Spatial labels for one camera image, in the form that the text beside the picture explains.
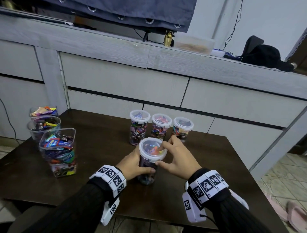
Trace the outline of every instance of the tile floor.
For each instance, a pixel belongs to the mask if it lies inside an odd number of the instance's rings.
[[[0,159],[13,147],[0,146]],[[281,207],[286,209],[287,201],[296,202],[302,208],[307,209],[307,157],[287,153],[278,163],[271,168],[261,181],[257,182],[262,191],[270,193],[273,199]],[[0,200],[0,223],[14,221],[20,212],[9,201]],[[285,223],[290,233],[296,232],[291,226]],[[182,227],[175,227],[166,224],[149,223],[120,217],[111,220],[111,224],[104,227],[99,225],[96,233],[113,232],[169,232],[180,233]]]

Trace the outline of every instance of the square plastic container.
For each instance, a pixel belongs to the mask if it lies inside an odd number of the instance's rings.
[[[74,128],[49,131],[41,138],[39,149],[55,177],[70,176],[77,172],[75,138]]]
[[[148,137],[144,138],[140,142],[140,167],[151,167],[156,169],[157,173],[157,165],[155,164],[158,160],[163,160],[166,156],[167,150],[157,151],[157,149],[161,146],[162,141],[157,138]],[[138,180],[144,184],[149,185],[154,182],[156,173],[154,174],[142,174],[138,176]]]
[[[163,141],[167,129],[171,127],[172,119],[168,115],[157,113],[152,116],[152,121],[151,136]]]
[[[210,55],[215,41],[209,38],[196,38],[188,35],[176,33],[174,37],[174,47],[182,50],[192,51]]]
[[[194,127],[192,121],[185,117],[176,117],[174,119],[174,126],[172,134],[176,135],[180,141],[185,142],[188,137],[189,131]]]
[[[45,122],[51,123],[53,126],[44,126]],[[31,137],[37,143],[40,142],[45,132],[49,132],[61,127],[61,119],[56,116],[42,116],[31,120],[27,123],[27,128],[30,131]]]
[[[35,120],[40,117],[54,116],[59,117],[57,106],[44,106],[44,107],[32,107],[30,108],[29,117],[31,120]]]
[[[131,145],[136,146],[145,137],[147,123],[150,120],[150,114],[144,110],[133,110],[130,112],[131,126],[130,138]]]

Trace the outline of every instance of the pink sandal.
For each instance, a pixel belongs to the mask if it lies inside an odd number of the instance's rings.
[[[288,221],[298,232],[307,230],[307,211],[299,207],[295,202],[287,202]]]
[[[287,222],[288,221],[288,213],[279,204],[277,204],[275,201],[272,200],[272,195],[270,195],[268,193],[264,193],[264,195],[269,200],[271,206],[273,207],[275,212],[279,215],[279,217],[283,221]]]

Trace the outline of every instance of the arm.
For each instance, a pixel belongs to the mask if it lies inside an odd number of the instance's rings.
[[[155,173],[153,168],[139,167],[139,160],[140,152],[136,147],[116,167],[120,169],[126,180],[133,179],[140,174]],[[96,182],[104,181],[98,177],[92,178],[76,194],[48,212],[23,233],[95,232],[103,213],[104,203],[109,195],[95,185]]]
[[[168,142],[162,142],[160,150],[164,148],[173,155],[173,162],[167,164],[163,161],[158,161],[156,164],[166,169],[171,174],[192,183],[209,171],[207,168],[201,168],[190,151],[175,135],[173,135]],[[216,225],[221,233],[270,232],[265,225],[255,218],[248,209],[231,195],[228,188],[224,188],[208,201],[204,202],[204,206],[213,213]]]

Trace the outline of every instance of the drawer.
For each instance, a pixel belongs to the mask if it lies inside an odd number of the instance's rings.
[[[26,127],[30,121],[30,108],[50,104],[45,84],[3,76],[0,76],[0,98],[5,104],[17,138],[21,140],[27,140],[30,137]],[[1,102],[0,136],[15,138]]]
[[[120,100],[105,96],[93,95],[79,91],[68,90],[70,108],[100,113],[104,115],[130,118],[129,113],[134,109],[142,109],[143,104]]]
[[[188,113],[188,112],[183,112],[183,111],[178,111],[178,110],[173,110],[173,109],[167,109],[167,108],[162,108],[162,107],[157,107],[157,106],[147,105],[147,104],[144,104],[144,110],[148,111],[151,115],[154,115],[156,113],[164,113],[170,116],[173,120],[175,117],[186,117],[194,123],[194,129],[193,129],[194,131],[199,131],[203,133],[208,132],[213,122],[213,119],[214,119],[213,117],[209,117],[209,116],[203,116],[199,114]]]
[[[303,100],[191,78],[181,107],[288,127],[306,106]]]
[[[282,130],[215,118],[208,133],[226,136],[249,169],[278,138]]]
[[[61,53],[67,86],[180,107],[188,78]]]
[[[0,40],[0,73],[43,81],[34,47]]]

